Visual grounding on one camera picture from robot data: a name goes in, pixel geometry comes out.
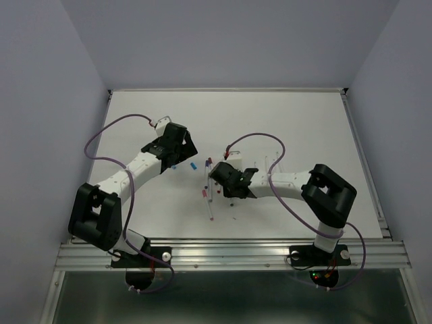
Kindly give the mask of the pink marker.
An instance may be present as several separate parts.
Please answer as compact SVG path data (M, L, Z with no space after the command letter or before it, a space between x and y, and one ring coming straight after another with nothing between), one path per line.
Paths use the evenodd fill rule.
M203 199L205 201L205 206L206 206L206 209L207 209L207 213L208 213L209 219L210 219L210 221L213 221L214 220L214 216L213 216L213 213L212 213L212 210L211 210L209 197L207 196L207 191L205 189L202 189L202 197L203 197Z

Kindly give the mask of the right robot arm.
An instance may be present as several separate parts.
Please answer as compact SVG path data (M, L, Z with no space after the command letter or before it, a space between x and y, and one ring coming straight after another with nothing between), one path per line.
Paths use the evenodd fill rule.
M226 198L264 198L274 196L280 203L285 198L305 202L319 220L310 255L318 263L326 263L335 255L343 235L357 190L324 164L311 171L269 174L257 168L236 169L219 162L209 177L223 188Z

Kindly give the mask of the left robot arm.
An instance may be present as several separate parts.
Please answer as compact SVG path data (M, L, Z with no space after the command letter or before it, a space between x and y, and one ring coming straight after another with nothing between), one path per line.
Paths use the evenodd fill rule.
M168 121L156 126L158 137L121 170L96 185L85 183L76 193L68 232L103 250L119 250L136 266L150 258L150 240L128 229L122 206L151 179L174 165L195 156L198 151L187 127Z

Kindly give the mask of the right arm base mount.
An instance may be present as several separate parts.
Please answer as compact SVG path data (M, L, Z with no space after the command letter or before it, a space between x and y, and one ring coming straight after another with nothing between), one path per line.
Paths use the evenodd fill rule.
M337 244L333 252L325 252L312 245L289 248L286 263L296 271L308 271L312 284L333 290L339 281L339 267L352 264L348 247Z

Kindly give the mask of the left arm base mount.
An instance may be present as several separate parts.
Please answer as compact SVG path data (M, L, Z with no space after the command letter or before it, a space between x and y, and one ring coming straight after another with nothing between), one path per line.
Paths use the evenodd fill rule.
M140 252L132 249L123 238L108 252L111 267L126 271L128 290L137 294L151 294L168 288L175 277L171 266L172 247L152 247L148 238L140 236L134 236L130 241Z

